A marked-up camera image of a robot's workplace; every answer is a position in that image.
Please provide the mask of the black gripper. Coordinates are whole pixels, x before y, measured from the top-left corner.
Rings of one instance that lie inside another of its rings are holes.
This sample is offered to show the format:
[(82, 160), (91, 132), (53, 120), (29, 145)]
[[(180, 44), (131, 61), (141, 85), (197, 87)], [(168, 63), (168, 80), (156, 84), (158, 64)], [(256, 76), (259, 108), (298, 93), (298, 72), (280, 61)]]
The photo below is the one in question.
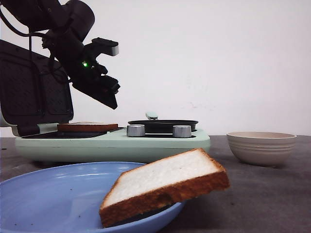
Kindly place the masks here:
[(72, 86), (98, 102), (116, 109), (119, 81), (106, 75), (107, 69), (84, 51), (83, 41), (72, 28), (51, 29), (42, 39), (42, 47), (49, 49), (72, 81)]

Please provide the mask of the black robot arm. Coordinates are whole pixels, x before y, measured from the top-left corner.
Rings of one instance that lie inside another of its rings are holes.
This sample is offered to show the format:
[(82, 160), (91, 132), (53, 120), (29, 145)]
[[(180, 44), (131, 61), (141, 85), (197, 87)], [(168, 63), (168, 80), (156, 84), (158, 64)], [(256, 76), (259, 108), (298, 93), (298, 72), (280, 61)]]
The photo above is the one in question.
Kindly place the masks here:
[(1, 14), (10, 30), (23, 37), (42, 39), (42, 47), (50, 51), (49, 74), (55, 74), (54, 61), (58, 60), (68, 75), (66, 81), (75, 89), (112, 109), (117, 108), (118, 80), (108, 76), (106, 67), (96, 58), (100, 54), (116, 56), (119, 44), (100, 37), (83, 44), (95, 22), (94, 13), (86, 3), (81, 0), (69, 0), (65, 4), (57, 0), (2, 0), (0, 3), (29, 31), (20, 32)]

